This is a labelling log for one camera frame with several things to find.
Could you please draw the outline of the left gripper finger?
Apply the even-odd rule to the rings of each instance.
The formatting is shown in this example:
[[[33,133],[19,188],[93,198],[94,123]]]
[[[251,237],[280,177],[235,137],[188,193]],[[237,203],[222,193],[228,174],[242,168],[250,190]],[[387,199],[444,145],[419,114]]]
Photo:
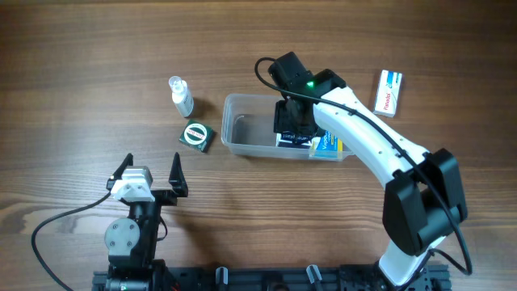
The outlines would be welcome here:
[[[183,174],[181,159],[178,152],[174,154],[168,181],[176,196],[188,197],[187,181]]]
[[[123,162],[119,165],[119,167],[111,175],[110,179],[112,179],[112,180],[121,179],[122,174],[124,173],[125,169],[132,165],[133,165],[133,155],[131,153],[128,153],[126,155],[126,157],[124,158]]]

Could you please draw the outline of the white Hansaplast plaster box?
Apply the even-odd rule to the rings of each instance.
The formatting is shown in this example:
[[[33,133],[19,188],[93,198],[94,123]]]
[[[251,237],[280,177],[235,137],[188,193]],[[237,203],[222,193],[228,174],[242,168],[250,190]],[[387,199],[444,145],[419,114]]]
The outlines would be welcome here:
[[[291,133],[277,133],[276,146],[285,148],[309,149],[312,146],[312,138],[297,136]]]

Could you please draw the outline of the blue VapoDrops box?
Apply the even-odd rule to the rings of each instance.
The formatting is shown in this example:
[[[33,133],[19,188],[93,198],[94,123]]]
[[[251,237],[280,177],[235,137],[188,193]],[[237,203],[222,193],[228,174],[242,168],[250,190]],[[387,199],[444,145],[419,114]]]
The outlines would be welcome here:
[[[311,158],[338,159],[343,153],[343,143],[329,131],[312,139],[309,151]]]

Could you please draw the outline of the white dropper bottle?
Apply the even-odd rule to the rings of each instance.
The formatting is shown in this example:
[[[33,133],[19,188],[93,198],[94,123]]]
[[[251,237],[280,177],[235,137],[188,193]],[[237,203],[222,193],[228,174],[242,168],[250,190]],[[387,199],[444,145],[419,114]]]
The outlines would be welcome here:
[[[174,105],[182,117],[188,118],[194,109],[194,99],[187,82],[179,76],[173,76],[169,79],[169,86]]]

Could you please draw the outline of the white Panadol box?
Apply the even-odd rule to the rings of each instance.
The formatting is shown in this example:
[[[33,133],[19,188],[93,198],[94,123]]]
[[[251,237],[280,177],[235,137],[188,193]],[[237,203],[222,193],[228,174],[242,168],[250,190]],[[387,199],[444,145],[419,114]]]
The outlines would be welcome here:
[[[373,113],[393,118],[397,111],[397,101],[401,89],[403,74],[391,70],[382,70],[376,92]]]

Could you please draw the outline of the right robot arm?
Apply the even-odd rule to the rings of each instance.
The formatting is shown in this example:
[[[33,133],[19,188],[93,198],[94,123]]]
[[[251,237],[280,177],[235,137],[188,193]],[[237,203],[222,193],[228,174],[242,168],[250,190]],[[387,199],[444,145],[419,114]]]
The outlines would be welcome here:
[[[307,70],[293,52],[271,59],[266,85],[282,99],[273,130],[292,146],[326,145],[327,134],[342,141],[367,166],[385,191],[382,222],[390,238],[381,258],[367,268],[364,283],[374,290],[406,290],[429,278],[427,263],[443,256],[460,272],[473,272],[460,230],[468,216],[456,158],[414,144],[370,112],[335,72]]]

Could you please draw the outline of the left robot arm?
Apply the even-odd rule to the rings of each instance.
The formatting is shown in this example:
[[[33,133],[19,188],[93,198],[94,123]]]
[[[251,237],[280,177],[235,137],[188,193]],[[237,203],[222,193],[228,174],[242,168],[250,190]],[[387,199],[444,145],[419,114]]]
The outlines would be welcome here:
[[[106,229],[108,271],[98,272],[93,290],[180,290],[179,282],[162,259],[155,258],[161,210],[176,206],[179,197],[188,196],[179,154],[175,154],[168,182],[170,189],[153,190],[153,177],[147,166],[135,166],[128,154],[107,181],[107,190],[115,200],[129,207],[128,216],[115,220]]]

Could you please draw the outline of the clear plastic container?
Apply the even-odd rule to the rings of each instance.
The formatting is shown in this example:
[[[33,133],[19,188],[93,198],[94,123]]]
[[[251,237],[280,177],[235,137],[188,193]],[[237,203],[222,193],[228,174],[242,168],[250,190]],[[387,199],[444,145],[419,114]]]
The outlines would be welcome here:
[[[343,144],[343,153],[338,159],[311,158],[309,149],[276,146],[274,132],[275,104],[280,101],[274,95],[230,94],[225,99],[221,141],[232,154],[264,157],[312,159],[341,162],[353,155]]]

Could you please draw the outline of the green Zam-Buk box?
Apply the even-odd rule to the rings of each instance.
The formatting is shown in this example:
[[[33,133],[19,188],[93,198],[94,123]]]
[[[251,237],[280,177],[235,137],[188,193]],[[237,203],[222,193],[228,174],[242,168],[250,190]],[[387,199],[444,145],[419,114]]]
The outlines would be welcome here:
[[[196,120],[189,120],[181,132],[179,141],[194,150],[207,153],[215,136],[214,130]]]

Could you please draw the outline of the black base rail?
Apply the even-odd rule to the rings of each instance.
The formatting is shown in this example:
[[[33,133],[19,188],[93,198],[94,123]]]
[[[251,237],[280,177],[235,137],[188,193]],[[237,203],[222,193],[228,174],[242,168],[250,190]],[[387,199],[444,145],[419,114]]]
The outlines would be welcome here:
[[[149,275],[110,276],[95,272],[93,290],[393,290],[373,264],[335,268],[262,268],[217,270],[170,268],[163,286]]]

